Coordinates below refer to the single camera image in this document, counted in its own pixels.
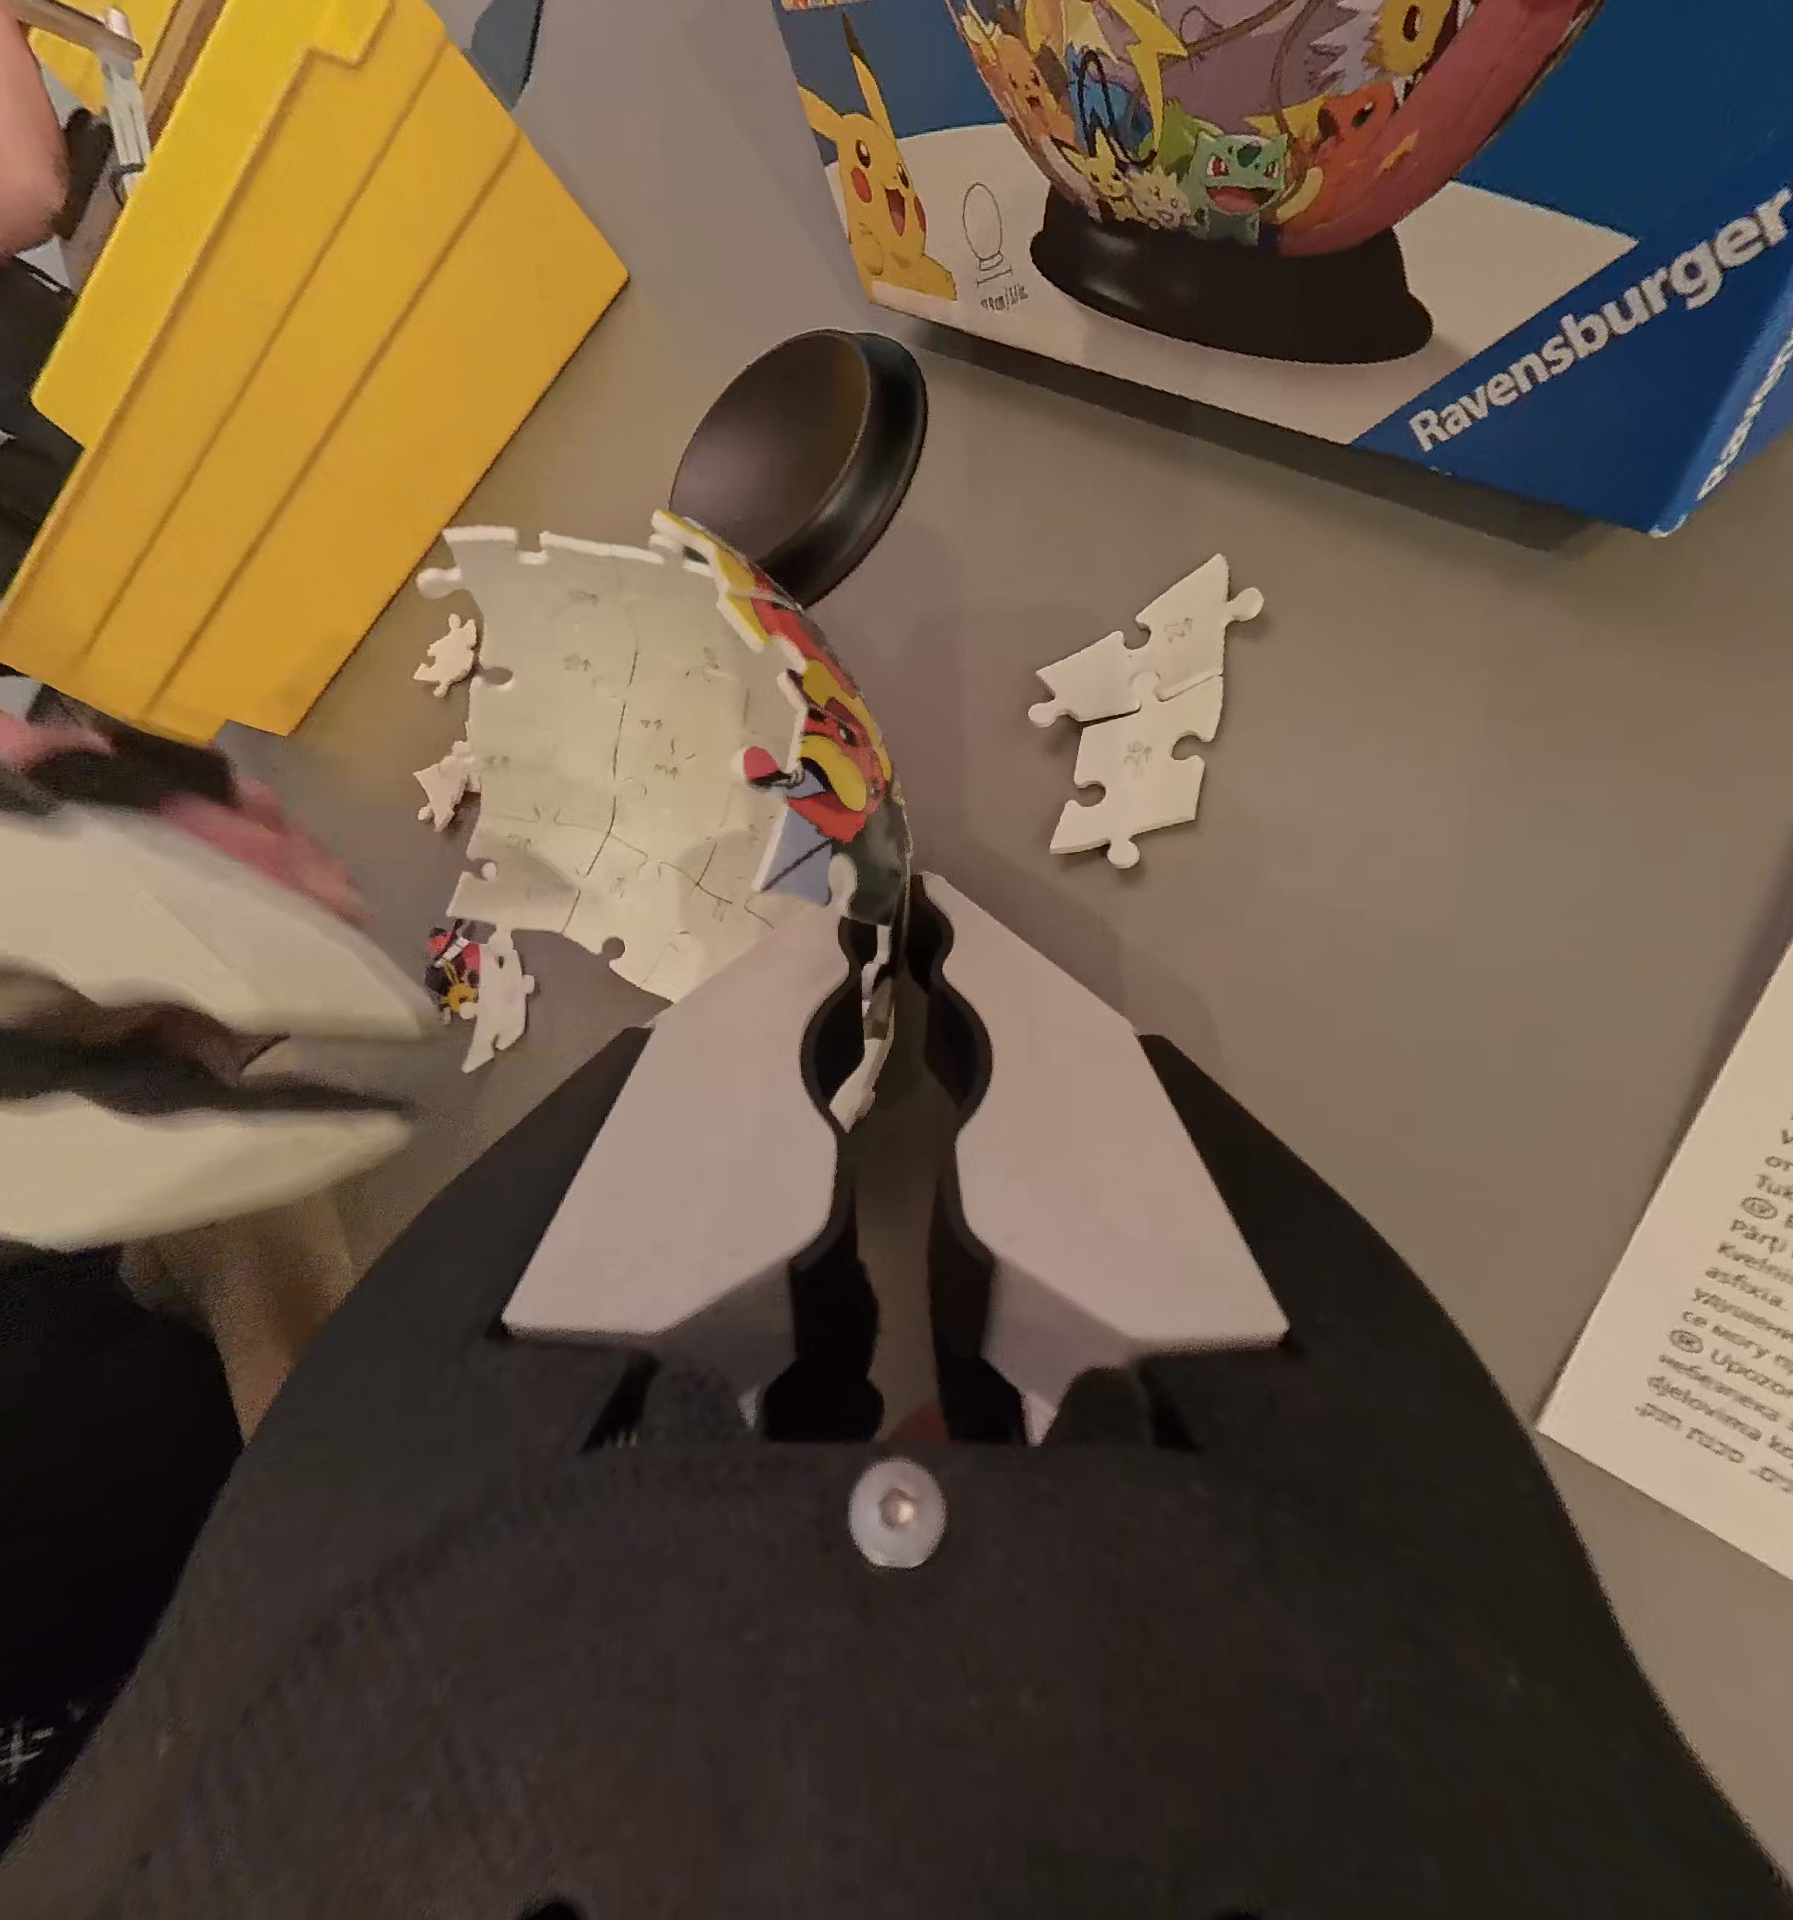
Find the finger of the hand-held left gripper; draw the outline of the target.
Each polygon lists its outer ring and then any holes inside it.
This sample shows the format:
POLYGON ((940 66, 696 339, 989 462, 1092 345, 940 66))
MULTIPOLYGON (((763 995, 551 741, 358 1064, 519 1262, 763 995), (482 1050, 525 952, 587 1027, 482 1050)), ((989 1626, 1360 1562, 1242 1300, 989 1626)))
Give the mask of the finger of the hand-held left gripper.
POLYGON ((264 1212, 397 1152, 395 1102, 0 1033, 0 1242, 92 1250, 264 1212))
POLYGON ((0 1025, 153 1010, 252 1039, 435 1027, 375 941, 232 854, 137 816, 0 811, 0 1025))

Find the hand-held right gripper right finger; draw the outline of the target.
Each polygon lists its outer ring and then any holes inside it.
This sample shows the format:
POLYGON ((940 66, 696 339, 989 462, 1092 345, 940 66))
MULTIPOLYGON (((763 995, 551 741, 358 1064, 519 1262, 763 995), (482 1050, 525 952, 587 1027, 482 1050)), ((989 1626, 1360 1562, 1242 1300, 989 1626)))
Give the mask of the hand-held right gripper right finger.
POLYGON ((1037 1441, 1072 1384, 1254 1352, 1288 1315, 1131 1022, 933 873, 924 1059, 955 1109, 929 1234, 945 1428, 1037 1441))

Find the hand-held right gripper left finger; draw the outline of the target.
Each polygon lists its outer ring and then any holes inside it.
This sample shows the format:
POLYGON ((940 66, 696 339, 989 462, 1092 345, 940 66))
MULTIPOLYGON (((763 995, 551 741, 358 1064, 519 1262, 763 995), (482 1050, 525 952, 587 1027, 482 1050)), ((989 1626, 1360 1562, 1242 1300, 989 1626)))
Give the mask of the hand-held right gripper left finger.
POLYGON ((877 941, 818 908, 650 1025, 530 1255, 510 1338, 713 1372, 775 1436, 878 1429, 878 1303, 842 1142, 874 1096, 877 941))

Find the partly built puzzle ball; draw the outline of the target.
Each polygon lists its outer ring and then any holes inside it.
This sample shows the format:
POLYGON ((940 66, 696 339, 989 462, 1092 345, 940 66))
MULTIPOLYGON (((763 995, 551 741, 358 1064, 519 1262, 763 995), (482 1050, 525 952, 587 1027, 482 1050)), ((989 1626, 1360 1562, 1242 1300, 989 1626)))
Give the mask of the partly built puzzle ball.
POLYGON ((676 1003, 778 926, 843 915, 877 941, 877 1096, 912 840, 886 734, 812 613, 671 513, 641 546, 443 542, 418 588, 470 595, 482 629, 462 734, 482 793, 446 921, 610 952, 676 1003))

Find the small joined puzzle piece cluster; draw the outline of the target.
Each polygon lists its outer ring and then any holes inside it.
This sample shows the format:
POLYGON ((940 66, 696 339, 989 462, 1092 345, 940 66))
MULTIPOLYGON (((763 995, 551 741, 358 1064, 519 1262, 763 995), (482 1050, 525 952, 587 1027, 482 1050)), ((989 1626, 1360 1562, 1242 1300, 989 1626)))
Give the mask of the small joined puzzle piece cluster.
POLYGON ((1077 794, 1057 817, 1055 854, 1101 852, 1133 870, 1141 837, 1198 819, 1207 765, 1179 748, 1215 741, 1227 632, 1263 613, 1264 593, 1235 587, 1227 556, 1213 555, 1140 613, 1141 641, 1107 632, 1036 672, 1044 698, 1029 720, 1079 727, 1077 794))

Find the black round ball stand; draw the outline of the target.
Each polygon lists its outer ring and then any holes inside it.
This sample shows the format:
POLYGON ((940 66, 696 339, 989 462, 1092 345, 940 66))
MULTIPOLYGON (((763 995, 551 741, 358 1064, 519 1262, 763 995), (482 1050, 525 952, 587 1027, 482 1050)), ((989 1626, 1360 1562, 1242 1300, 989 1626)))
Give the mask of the black round ball stand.
POLYGON ((887 533, 927 430, 927 379, 900 339, 792 335, 707 409, 672 473, 668 511, 812 609, 887 533))

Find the blue puzzle box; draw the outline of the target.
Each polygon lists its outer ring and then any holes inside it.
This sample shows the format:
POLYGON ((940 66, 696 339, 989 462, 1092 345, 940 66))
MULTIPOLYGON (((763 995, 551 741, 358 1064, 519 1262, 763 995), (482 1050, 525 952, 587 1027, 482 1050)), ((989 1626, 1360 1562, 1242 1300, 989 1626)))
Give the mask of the blue puzzle box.
POLYGON ((1793 425, 1793 1, 773 13, 886 310, 1645 533, 1793 425))

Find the person's left hand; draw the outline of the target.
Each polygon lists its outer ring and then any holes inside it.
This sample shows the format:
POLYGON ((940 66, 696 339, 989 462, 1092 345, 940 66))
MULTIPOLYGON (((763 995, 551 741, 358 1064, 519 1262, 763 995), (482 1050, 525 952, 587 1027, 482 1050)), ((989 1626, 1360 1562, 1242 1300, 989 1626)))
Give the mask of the person's left hand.
POLYGON ((214 745, 108 719, 29 720, 0 712, 0 762, 59 801, 141 812, 349 925, 365 921, 342 861, 214 745))

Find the person's beige trouser leg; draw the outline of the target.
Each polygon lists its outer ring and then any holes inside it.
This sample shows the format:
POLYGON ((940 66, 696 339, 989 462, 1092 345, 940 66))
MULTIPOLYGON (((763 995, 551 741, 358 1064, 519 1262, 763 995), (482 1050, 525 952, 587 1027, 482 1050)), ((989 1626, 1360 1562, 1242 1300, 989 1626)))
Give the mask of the person's beige trouser leg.
POLYGON ((331 1189, 264 1212, 129 1242, 131 1295, 202 1329, 250 1439, 285 1382, 358 1279, 331 1189))

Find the person's black clothing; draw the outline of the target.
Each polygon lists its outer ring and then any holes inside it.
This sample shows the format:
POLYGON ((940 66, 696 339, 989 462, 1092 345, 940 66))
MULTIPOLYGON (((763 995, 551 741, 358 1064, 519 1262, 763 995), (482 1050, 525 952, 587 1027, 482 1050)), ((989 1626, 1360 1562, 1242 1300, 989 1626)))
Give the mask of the person's black clothing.
POLYGON ((0 1858, 131 1678, 239 1452, 209 1336, 116 1245, 0 1251, 0 1858))

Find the yellow plastic bin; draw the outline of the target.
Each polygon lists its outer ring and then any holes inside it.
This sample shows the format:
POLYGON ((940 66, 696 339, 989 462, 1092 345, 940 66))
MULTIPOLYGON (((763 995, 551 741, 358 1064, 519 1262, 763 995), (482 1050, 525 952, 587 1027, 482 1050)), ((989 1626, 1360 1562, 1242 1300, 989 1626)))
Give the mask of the yellow plastic bin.
POLYGON ((0 665, 294 733, 626 279, 433 4, 226 4, 38 379, 0 665))

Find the white instruction leaflet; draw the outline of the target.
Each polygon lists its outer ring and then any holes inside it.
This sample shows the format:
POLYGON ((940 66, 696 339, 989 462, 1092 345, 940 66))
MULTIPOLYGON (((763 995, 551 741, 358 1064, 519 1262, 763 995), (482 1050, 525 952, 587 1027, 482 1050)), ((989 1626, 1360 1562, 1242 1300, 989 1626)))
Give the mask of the white instruction leaflet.
POLYGON ((1793 1583, 1793 937, 1537 1429, 1793 1583))

